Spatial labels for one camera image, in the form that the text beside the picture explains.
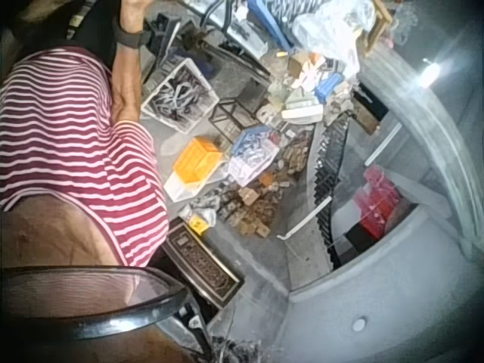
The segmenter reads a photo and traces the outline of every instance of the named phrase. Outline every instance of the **hand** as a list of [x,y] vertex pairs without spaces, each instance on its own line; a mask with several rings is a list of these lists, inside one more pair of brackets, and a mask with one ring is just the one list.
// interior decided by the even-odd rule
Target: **hand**
[[141,32],[146,9],[152,2],[153,0],[121,0],[121,28],[128,33]]
[[121,8],[124,6],[132,10],[145,11],[152,2],[153,0],[121,0]]

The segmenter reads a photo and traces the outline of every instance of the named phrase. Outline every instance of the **yellow tag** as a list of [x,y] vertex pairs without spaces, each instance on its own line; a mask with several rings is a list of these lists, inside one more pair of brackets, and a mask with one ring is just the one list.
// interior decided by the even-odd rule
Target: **yellow tag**
[[209,225],[201,219],[196,214],[193,214],[190,220],[188,221],[188,225],[191,229],[193,229],[199,236],[202,235],[204,231],[206,231]]

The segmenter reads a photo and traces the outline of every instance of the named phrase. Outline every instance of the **white wall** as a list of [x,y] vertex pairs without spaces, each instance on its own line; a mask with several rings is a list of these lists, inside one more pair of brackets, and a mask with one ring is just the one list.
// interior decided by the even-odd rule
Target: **white wall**
[[[468,337],[483,295],[483,271],[418,207],[366,254],[291,296],[280,361],[423,361]],[[368,324],[355,333],[360,316]]]

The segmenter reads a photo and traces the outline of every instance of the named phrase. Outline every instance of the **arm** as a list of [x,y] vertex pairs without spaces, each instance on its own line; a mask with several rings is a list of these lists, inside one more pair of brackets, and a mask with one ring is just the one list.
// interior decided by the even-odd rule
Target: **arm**
[[[122,0],[119,24],[128,33],[143,30],[144,13],[151,0]],[[112,78],[112,124],[138,122],[141,112],[141,67],[139,50],[117,44]]]

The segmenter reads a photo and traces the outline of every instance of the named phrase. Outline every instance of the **light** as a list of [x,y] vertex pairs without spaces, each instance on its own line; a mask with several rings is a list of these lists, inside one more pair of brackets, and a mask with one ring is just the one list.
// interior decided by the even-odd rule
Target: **light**
[[366,317],[361,316],[353,323],[353,331],[355,331],[356,333],[363,331],[363,329],[366,327],[366,322],[367,322]]
[[440,74],[440,66],[437,63],[431,63],[423,70],[418,80],[420,87],[429,88]]

